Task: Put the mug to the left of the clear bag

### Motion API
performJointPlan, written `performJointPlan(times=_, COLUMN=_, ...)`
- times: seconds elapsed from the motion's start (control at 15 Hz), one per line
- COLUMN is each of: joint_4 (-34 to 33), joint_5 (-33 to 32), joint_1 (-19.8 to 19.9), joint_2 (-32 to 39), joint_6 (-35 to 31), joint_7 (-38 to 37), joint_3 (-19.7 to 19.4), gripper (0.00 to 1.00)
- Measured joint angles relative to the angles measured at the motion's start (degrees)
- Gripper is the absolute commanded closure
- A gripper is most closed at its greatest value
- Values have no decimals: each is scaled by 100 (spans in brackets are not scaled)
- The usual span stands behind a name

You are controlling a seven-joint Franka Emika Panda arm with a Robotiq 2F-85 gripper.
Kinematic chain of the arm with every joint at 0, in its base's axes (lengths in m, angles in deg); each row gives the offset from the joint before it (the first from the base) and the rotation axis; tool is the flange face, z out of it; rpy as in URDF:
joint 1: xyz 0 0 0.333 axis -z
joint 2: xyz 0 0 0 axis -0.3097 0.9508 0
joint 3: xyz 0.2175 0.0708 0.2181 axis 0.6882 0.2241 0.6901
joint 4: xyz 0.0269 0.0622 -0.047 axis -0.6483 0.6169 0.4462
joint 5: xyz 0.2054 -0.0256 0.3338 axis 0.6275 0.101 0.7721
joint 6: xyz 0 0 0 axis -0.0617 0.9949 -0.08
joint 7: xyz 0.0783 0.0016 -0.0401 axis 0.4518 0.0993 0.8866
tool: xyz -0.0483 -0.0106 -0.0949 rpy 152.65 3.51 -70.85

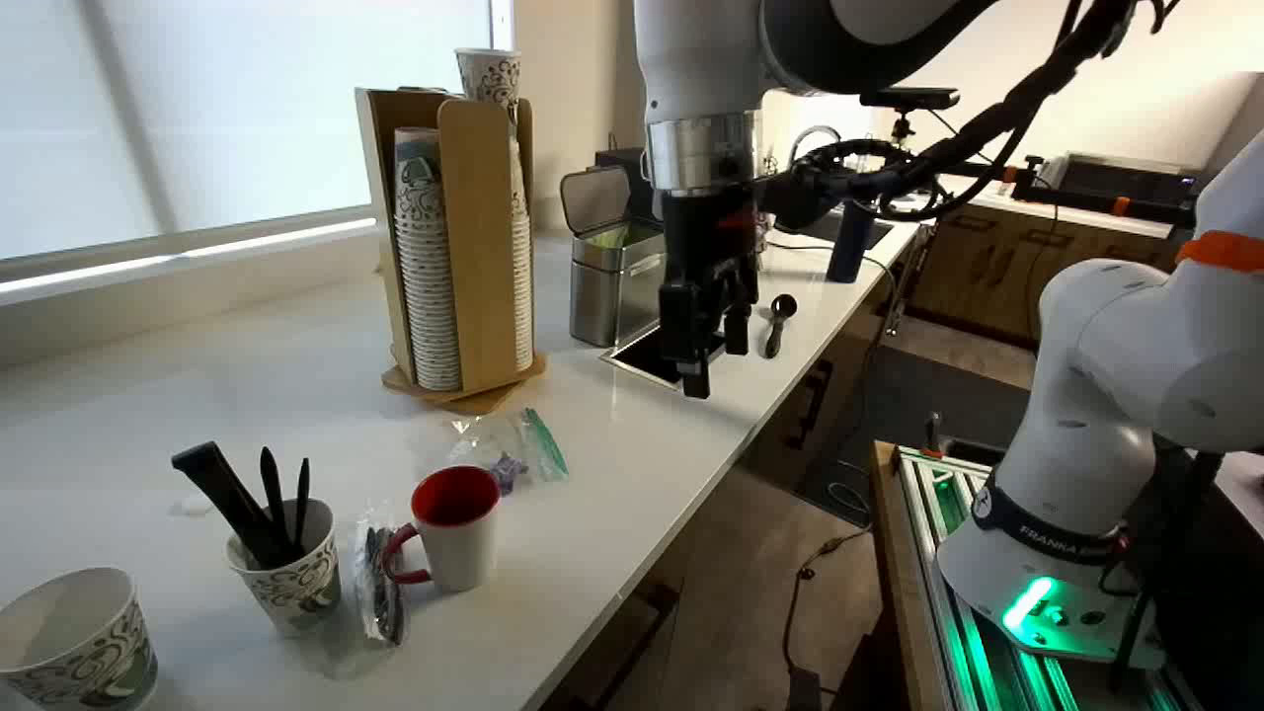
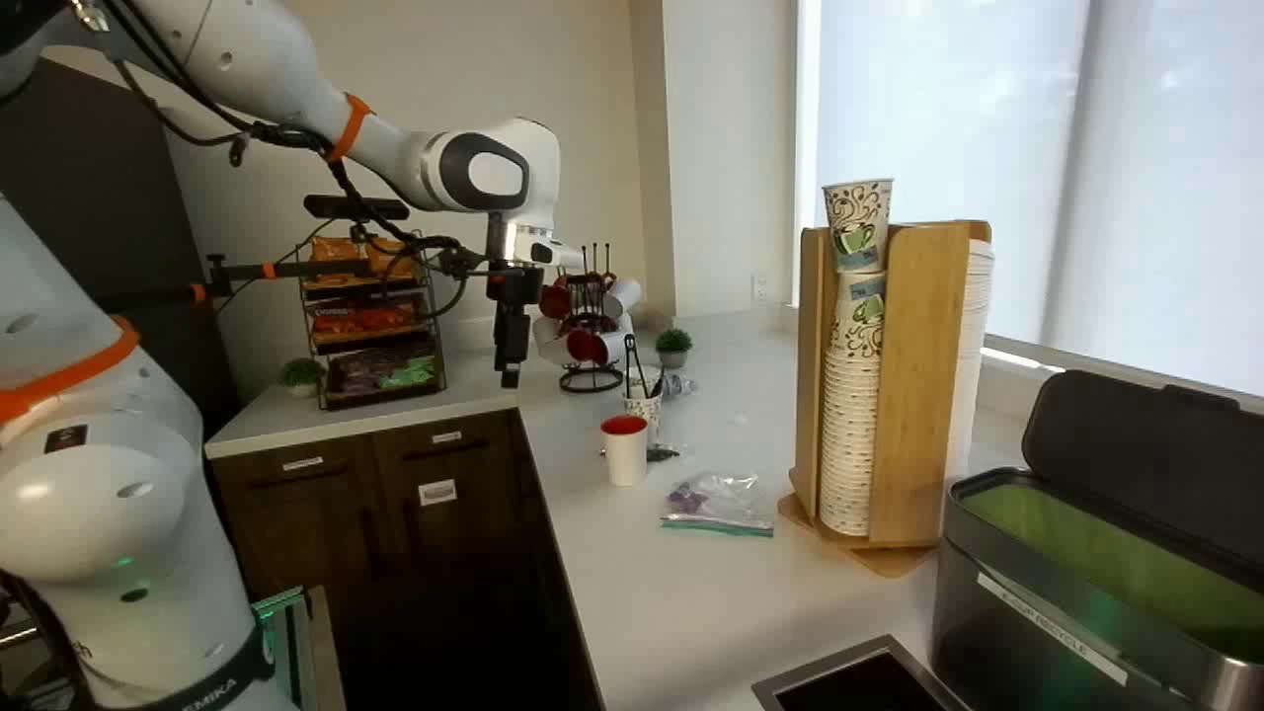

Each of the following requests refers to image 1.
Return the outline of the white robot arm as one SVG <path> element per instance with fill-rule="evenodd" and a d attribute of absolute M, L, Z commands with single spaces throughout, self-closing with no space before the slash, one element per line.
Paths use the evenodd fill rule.
<path fill-rule="evenodd" d="M 887 215 L 903 194 L 1008 148 L 1080 64 L 1115 50 L 1136 6 L 1065 0 L 1051 56 L 958 134 L 919 155 L 879 142 L 854 175 L 834 142 L 759 175 L 766 89 L 879 89 L 934 59 L 991 0 L 633 0 L 646 180 L 667 239 L 658 343 L 691 400 L 713 351 L 747 348 L 754 233 L 834 206 Z M 1166 442 L 1225 459 L 1264 446 L 1264 142 L 1198 196 L 1170 267 L 1091 256 L 1038 297 L 1034 387 L 1012 446 L 932 551 L 940 581 L 1012 642 L 1153 667 L 1153 585 L 1125 563 L 1125 508 Z"/>

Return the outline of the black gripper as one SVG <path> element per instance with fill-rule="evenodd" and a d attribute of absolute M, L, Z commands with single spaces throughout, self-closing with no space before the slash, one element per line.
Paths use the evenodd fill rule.
<path fill-rule="evenodd" d="M 658 326 L 676 348 L 687 400 L 708 400 L 708 338 L 724 331 L 728 356 L 747 356 L 747 321 L 759 300 L 754 206 L 743 188 L 662 196 L 667 272 Z"/>

